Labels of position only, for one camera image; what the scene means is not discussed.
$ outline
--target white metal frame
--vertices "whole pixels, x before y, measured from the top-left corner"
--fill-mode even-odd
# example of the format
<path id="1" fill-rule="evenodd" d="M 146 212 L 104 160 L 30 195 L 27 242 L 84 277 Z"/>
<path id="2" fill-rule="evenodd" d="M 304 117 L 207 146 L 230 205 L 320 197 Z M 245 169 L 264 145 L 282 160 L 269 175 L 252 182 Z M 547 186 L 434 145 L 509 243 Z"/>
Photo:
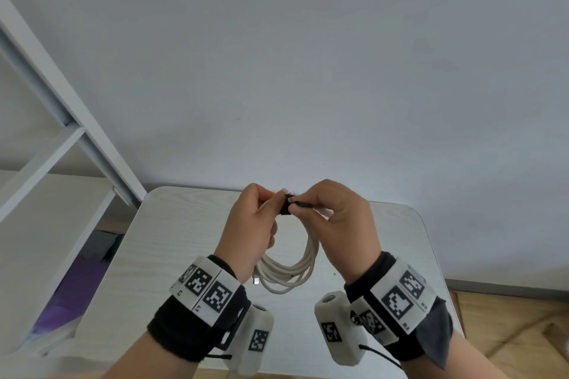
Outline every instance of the white metal frame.
<path id="1" fill-rule="evenodd" d="M 118 195 L 138 208 L 146 189 L 10 0 L 0 0 L 0 54 L 65 127 L 0 189 L 0 221 L 75 142 L 112 182 Z"/>

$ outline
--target hand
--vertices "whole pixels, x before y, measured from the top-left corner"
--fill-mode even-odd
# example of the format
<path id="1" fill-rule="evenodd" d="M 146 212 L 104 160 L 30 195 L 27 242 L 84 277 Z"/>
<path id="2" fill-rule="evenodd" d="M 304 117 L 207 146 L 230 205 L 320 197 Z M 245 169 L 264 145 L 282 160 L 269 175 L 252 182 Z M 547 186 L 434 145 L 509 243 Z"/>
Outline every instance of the hand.
<path id="1" fill-rule="evenodd" d="M 364 198 L 343 184 L 324 180 L 290 202 L 308 202 L 334 211 L 326 220 L 311 208 L 291 204 L 288 210 L 320 240 L 331 264 L 350 284 L 364 274 L 381 253 L 372 209 Z"/>
<path id="2" fill-rule="evenodd" d="M 227 262 L 245 283 L 265 251 L 275 244 L 275 218 L 286 200 L 285 189 L 273 193 L 258 184 L 248 185 L 233 204 L 214 255 Z M 267 202 L 263 210 L 259 207 Z"/>

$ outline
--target forearm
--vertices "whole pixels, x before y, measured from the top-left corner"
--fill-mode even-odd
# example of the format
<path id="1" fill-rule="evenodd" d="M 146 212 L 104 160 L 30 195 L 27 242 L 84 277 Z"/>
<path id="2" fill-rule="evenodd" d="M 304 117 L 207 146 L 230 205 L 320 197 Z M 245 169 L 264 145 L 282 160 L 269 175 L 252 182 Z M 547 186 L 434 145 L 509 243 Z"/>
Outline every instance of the forearm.
<path id="1" fill-rule="evenodd" d="M 103 379 L 191 379 L 197 363 L 185 361 L 163 349 L 144 333 Z"/>
<path id="2" fill-rule="evenodd" d="M 444 370 L 425 355 L 402 362 L 401 367 L 409 379 L 508 379 L 457 332 L 452 335 Z"/>

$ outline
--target right hand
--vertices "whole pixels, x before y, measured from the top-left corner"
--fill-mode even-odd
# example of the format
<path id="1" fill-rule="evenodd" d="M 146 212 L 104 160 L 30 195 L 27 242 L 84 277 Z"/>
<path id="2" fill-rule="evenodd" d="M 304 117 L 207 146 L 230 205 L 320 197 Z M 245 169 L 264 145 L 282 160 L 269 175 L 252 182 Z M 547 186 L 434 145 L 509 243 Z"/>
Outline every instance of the right hand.
<path id="1" fill-rule="evenodd" d="M 380 240 L 369 202 L 343 184 L 323 180 L 293 201 L 308 202 L 314 208 L 334 211 L 326 220 L 311 208 L 296 204 L 288 207 L 320 241 L 331 264 L 350 284 L 364 274 L 379 258 Z"/>

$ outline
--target black wristband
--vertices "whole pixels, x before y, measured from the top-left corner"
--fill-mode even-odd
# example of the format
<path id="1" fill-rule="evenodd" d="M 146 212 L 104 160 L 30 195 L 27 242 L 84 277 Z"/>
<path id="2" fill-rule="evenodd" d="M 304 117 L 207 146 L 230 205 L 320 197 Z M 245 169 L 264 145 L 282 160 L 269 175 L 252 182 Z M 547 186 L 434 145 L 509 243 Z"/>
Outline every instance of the black wristband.
<path id="1" fill-rule="evenodd" d="M 235 277 L 235 273 L 225 261 L 214 255 L 208 256 L 208 259 Z M 210 327 L 174 296 L 170 296 L 156 311 L 147 329 L 153 339 L 168 352 L 187 361 L 200 362 L 222 341 L 246 303 L 247 294 L 241 285 L 216 324 Z"/>
<path id="2" fill-rule="evenodd" d="M 358 280 L 344 286 L 348 300 L 353 303 L 363 296 L 389 329 L 397 335 L 399 341 L 385 346 L 395 359 L 410 361 L 425 354 L 436 366 L 444 369 L 453 331 L 451 315 L 447 311 L 445 300 L 437 297 L 423 321 L 407 334 L 370 292 L 370 289 L 393 267 L 395 261 L 395 257 L 390 253 L 381 252 L 379 258 Z"/>

